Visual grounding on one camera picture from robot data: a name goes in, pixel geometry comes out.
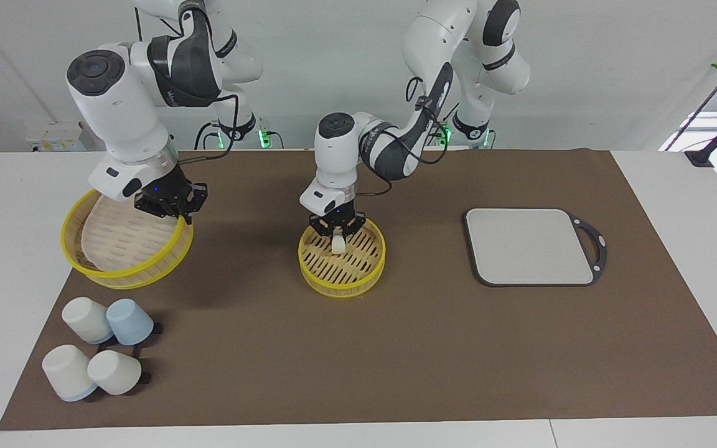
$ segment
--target cup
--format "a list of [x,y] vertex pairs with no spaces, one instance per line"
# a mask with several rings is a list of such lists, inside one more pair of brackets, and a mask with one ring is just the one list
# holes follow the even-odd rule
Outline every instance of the cup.
[[154,321],[134,300],[121,299],[107,309],[107,320],[122,345],[143,342],[154,331]]
[[107,309],[89,297],[77,297],[62,309],[62,320],[85,342],[98,344],[112,337]]
[[88,357],[73,345],[61,345],[43,357],[43,372],[57,396],[75,402],[96,389],[88,376]]
[[119,352],[105,350],[88,364],[88,376],[108,394],[120,395],[131,391],[140,380],[143,367],[136,359]]

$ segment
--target green light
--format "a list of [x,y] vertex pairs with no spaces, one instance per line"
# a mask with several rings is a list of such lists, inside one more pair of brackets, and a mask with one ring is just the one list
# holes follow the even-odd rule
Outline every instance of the green light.
[[439,145],[440,146],[450,145],[451,137],[452,137],[452,129],[448,128],[447,126],[444,126],[444,129],[442,129],[439,133]]
[[265,131],[259,130],[259,142],[261,143],[262,149],[268,149],[273,147],[273,140],[267,135]]

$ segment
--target black joint cap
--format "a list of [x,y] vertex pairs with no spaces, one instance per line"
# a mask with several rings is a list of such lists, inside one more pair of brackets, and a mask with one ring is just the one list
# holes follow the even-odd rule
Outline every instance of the black joint cap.
[[319,120],[317,131],[324,139],[345,136],[355,127],[355,120],[347,113],[332,113]]
[[108,49],[94,49],[77,57],[68,66],[68,82],[85,96],[99,96],[115,85],[126,71],[120,54]]

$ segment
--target white cutting board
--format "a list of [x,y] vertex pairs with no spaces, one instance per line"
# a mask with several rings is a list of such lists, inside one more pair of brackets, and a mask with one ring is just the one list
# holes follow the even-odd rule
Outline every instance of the white cutting board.
[[[473,209],[464,220],[475,271],[488,286],[587,286],[605,267],[605,239],[563,210]],[[600,260],[586,256],[580,228],[596,240]]]

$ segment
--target white cup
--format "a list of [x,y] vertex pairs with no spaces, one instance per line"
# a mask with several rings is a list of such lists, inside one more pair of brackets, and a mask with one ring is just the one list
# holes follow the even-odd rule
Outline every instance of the white cup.
[[88,376],[88,357],[73,345],[61,345],[43,357],[43,372],[57,396],[75,402],[96,389]]
[[85,342],[98,344],[112,337],[107,309],[89,297],[77,297],[62,309],[62,320]]
[[88,364],[88,376],[108,394],[131,391],[140,380],[143,366],[136,359],[112,350],[95,355]]

